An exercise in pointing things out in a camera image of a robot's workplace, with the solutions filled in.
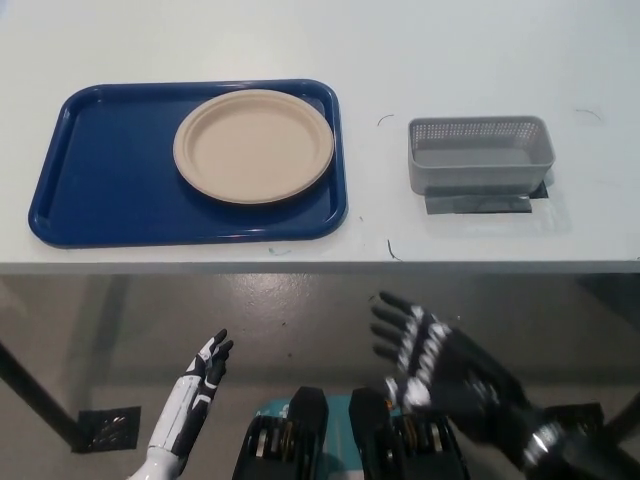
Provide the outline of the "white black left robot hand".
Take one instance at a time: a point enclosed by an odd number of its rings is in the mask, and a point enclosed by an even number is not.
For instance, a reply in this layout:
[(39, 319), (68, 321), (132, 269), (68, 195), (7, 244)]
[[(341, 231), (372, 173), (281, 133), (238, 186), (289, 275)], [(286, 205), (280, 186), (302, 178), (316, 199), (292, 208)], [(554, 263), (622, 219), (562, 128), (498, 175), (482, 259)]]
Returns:
[(196, 353), (176, 381), (149, 441), (178, 458), (186, 458), (204, 425), (226, 372), (233, 347), (222, 329)]

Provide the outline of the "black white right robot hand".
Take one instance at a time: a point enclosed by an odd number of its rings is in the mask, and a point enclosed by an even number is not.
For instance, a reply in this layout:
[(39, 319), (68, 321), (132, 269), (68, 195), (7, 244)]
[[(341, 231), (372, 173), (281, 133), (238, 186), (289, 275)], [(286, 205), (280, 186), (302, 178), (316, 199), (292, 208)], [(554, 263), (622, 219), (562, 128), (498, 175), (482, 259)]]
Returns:
[(385, 291), (371, 311), (373, 350), (395, 367), (384, 379), (393, 406), (445, 415), (470, 439), (504, 449), (541, 422), (519, 381), (460, 329)]

